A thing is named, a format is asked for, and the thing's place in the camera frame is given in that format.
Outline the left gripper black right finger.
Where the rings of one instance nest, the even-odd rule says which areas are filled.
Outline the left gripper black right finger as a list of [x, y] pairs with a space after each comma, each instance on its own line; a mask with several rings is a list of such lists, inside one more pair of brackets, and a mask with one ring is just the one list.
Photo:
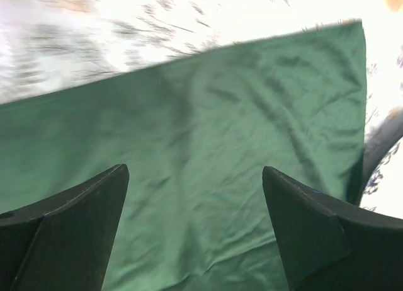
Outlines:
[[402, 220], [321, 193], [273, 167], [263, 191], [290, 290], [402, 290]]

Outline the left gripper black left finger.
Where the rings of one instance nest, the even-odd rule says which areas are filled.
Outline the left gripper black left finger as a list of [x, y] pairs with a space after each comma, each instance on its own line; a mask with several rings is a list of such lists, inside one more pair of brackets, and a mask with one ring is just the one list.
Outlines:
[[128, 189], [124, 164], [1, 214], [1, 290], [101, 290]]

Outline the dark green cloth napkin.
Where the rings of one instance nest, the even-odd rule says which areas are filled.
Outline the dark green cloth napkin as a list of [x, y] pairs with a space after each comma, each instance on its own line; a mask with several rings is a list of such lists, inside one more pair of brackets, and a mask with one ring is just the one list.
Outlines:
[[1, 210], [130, 171], [105, 290], [286, 290], [272, 166], [360, 190], [361, 21], [216, 49], [1, 107]]

